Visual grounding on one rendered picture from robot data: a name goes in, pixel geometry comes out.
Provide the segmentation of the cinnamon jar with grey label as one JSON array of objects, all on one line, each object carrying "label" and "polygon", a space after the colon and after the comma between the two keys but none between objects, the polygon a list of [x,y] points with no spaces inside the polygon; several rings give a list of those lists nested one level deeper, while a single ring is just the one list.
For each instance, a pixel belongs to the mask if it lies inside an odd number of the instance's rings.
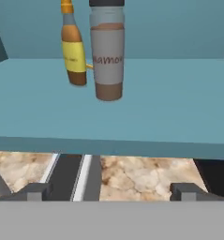
[{"label": "cinnamon jar with grey label", "polygon": [[125,0],[89,0],[91,47],[96,95],[122,97],[125,58]]}]

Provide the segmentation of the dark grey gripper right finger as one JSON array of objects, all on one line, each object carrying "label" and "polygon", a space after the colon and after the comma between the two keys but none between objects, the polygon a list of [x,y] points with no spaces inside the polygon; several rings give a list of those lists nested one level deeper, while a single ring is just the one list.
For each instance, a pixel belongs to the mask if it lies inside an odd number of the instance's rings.
[{"label": "dark grey gripper right finger", "polygon": [[194,183],[171,183],[171,201],[196,202],[196,201],[224,201],[224,197],[208,193]]}]

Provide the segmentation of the honey bottle with yellow label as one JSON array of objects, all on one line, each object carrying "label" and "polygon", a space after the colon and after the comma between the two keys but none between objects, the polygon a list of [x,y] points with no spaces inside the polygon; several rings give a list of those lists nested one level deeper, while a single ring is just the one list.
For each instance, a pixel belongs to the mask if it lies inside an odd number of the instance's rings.
[{"label": "honey bottle with yellow label", "polygon": [[86,80],[86,59],[81,32],[75,22],[72,0],[61,0],[63,26],[61,31],[62,50],[69,82],[84,86]]}]

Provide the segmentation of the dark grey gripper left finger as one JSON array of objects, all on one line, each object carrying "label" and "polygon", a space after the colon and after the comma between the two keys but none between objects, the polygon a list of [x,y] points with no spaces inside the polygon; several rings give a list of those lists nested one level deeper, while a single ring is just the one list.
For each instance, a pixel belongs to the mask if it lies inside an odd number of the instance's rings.
[{"label": "dark grey gripper left finger", "polygon": [[52,192],[52,186],[48,183],[30,183],[18,192],[0,197],[4,201],[47,201]]}]

